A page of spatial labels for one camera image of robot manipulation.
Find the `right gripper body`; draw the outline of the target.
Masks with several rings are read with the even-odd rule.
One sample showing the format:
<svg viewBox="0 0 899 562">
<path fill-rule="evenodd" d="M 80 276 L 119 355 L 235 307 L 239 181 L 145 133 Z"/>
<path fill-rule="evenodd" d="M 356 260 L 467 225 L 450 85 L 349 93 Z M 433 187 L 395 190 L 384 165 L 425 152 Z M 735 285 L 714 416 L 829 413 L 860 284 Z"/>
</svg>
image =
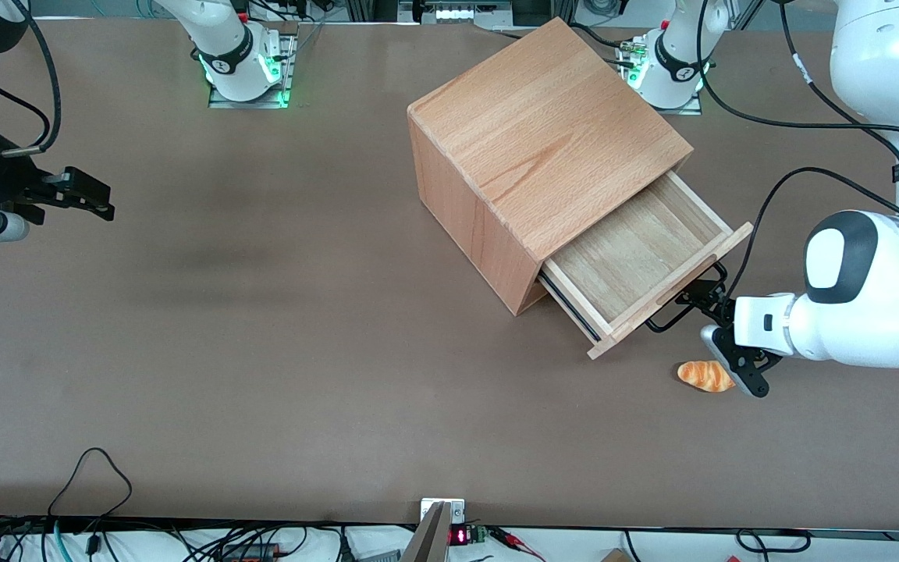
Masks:
<svg viewBox="0 0 899 562">
<path fill-rule="evenodd" d="M 0 151 L 15 144 L 0 134 Z M 30 157 L 3 158 L 0 155 L 0 209 L 8 205 L 51 205 L 64 208 L 56 186 L 45 182 L 51 173 L 39 169 Z"/>
</svg>

